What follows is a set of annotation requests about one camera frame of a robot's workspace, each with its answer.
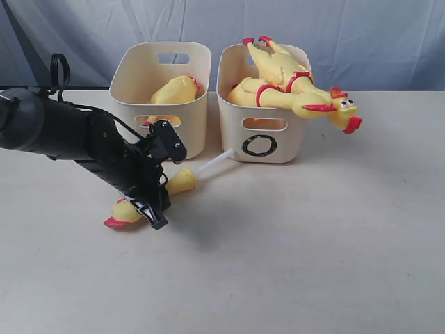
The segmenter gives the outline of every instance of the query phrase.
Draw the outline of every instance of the white tabletop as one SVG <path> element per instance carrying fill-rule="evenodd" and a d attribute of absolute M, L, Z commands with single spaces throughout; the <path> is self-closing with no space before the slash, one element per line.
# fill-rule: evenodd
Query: white tabletop
<path fill-rule="evenodd" d="M 445 333 L 445 93 L 356 92 L 285 165 L 227 160 L 170 223 L 116 232 L 116 190 L 1 150 L 0 333 Z M 112 108 L 107 92 L 65 99 Z M 169 176 L 221 152 L 209 143 Z"/>

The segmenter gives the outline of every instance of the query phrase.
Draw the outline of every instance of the blue backdrop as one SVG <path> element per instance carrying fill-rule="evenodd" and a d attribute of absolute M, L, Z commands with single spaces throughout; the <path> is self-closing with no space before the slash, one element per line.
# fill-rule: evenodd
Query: blue backdrop
<path fill-rule="evenodd" d="M 185 40 L 212 52 L 269 35 L 304 49 L 317 84 L 444 90 L 445 0 L 1 0 L 0 86 L 49 83 L 63 52 L 74 86 L 109 86 L 139 42 Z"/>

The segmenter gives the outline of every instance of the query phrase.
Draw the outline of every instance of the white plastic stick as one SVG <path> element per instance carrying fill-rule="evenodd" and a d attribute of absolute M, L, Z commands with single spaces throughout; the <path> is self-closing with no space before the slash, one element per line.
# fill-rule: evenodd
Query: white plastic stick
<path fill-rule="evenodd" d="M 230 155 L 234 152 L 233 148 L 225 151 L 224 153 L 218 155 L 216 158 L 212 159 L 211 161 L 207 162 L 206 164 L 202 165 L 195 171 L 195 176 L 199 177 L 203 172 L 206 170 L 213 168 L 214 166 L 218 165 L 220 162 L 226 160 Z"/>

